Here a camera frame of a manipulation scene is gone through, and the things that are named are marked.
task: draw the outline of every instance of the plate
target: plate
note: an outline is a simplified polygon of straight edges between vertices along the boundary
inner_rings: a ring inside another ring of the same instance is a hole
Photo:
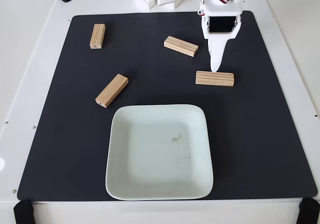
[[[194,105],[118,109],[111,126],[107,192],[120,200],[208,195],[213,168],[205,114]]]

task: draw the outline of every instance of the wood grain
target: wood grain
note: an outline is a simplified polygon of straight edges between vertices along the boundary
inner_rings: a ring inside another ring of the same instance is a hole
[[[91,49],[101,49],[102,43],[104,42],[104,33],[106,31],[106,26],[104,24],[95,24],[93,27],[93,32],[90,40]]]
[[[108,107],[121,90],[128,84],[128,78],[117,74],[105,89],[96,97],[97,104]]]
[[[195,75],[195,83],[198,85],[218,85],[232,87],[235,83],[235,80],[232,73],[197,71]]]
[[[194,45],[194,44],[190,44],[186,41],[183,40],[179,40],[176,39],[174,37],[169,36],[165,41],[164,41],[164,46],[178,51],[180,53],[183,53],[185,55],[189,55],[189,56],[195,56],[196,52],[198,51],[199,46],[198,45]]]

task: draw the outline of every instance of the black mat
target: black mat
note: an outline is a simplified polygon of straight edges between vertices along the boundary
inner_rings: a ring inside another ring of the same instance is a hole
[[[315,196],[312,177],[286,100],[252,13],[242,14],[220,72],[235,86],[196,85],[210,71],[196,13],[74,17],[18,190],[20,200],[114,200],[105,188],[111,120],[127,105],[193,104],[205,113],[214,186],[203,199]],[[89,47],[105,23],[101,50]],[[199,45],[194,58],[164,48],[168,36]],[[105,109],[95,98],[116,76],[129,84]]]

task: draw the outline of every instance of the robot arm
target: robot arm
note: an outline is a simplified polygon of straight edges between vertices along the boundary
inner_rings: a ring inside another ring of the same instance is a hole
[[[198,14],[204,38],[208,40],[211,71],[221,64],[225,46],[234,39],[241,27],[240,0],[201,0]]]

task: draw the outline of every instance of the wooden plank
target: wooden plank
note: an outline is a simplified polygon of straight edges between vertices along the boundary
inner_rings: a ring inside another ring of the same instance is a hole
[[[106,26],[104,24],[95,24],[93,27],[93,32],[90,40],[91,49],[101,49],[102,43],[104,42],[104,33],[106,31]]]
[[[218,85],[232,87],[235,83],[235,80],[232,73],[197,71],[195,75],[195,83],[198,85]]]
[[[189,56],[194,56],[196,54],[196,52],[198,51],[199,46],[198,45],[194,45],[194,44],[190,44],[186,41],[183,40],[179,40],[176,39],[174,37],[169,36],[165,41],[164,41],[164,46],[178,51],[180,53],[183,53],[185,55],[189,55]]]
[[[117,74],[115,78],[105,87],[105,89],[95,99],[96,103],[108,107],[121,90],[128,84],[128,78]]]

